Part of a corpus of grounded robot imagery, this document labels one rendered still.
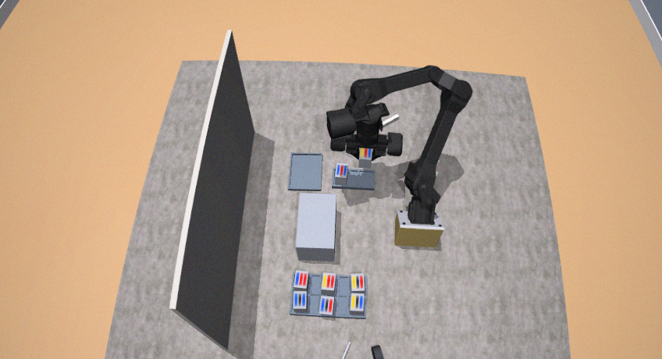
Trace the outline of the dark grey wall panel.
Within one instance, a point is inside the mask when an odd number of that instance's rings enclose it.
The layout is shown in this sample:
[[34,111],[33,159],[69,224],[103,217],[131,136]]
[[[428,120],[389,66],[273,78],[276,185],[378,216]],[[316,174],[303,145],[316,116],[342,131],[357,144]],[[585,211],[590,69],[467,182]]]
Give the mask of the dark grey wall panel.
[[254,140],[236,49],[228,30],[191,178],[169,306],[223,350]]

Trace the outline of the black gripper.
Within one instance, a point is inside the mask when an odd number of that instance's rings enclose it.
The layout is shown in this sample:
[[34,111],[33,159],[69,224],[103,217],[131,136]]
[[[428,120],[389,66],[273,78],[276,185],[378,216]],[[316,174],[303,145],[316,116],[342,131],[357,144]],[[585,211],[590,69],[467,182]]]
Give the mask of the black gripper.
[[391,132],[388,132],[387,135],[379,134],[379,130],[373,134],[365,134],[357,128],[357,134],[331,139],[330,149],[332,151],[345,151],[346,145],[346,152],[358,160],[360,155],[359,148],[373,149],[373,161],[379,157],[386,156],[386,149],[388,155],[400,156],[403,148],[403,136],[400,133]]

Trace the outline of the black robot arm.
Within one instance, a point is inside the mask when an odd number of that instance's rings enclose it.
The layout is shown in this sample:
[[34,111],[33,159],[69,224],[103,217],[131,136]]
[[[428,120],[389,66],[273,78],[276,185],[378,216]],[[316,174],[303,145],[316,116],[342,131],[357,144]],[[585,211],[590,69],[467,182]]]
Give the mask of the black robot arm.
[[435,225],[436,204],[441,196],[433,189],[436,163],[442,154],[456,116],[472,97],[471,85],[445,73],[437,66],[427,65],[406,73],[385,78],[360,79],[353,82],[351,95],[345,108],[326,112],[327,129],[331,139],[354,134],[357,128],[365,134],[383,130],[381,117],[390,113],[385,103],[372,104],[394,91],[431,82],[442,92],[440,111],[429,134],[420,158],[410,162],[404,174],[405,185],[410,190],[408,219],[411,224]]

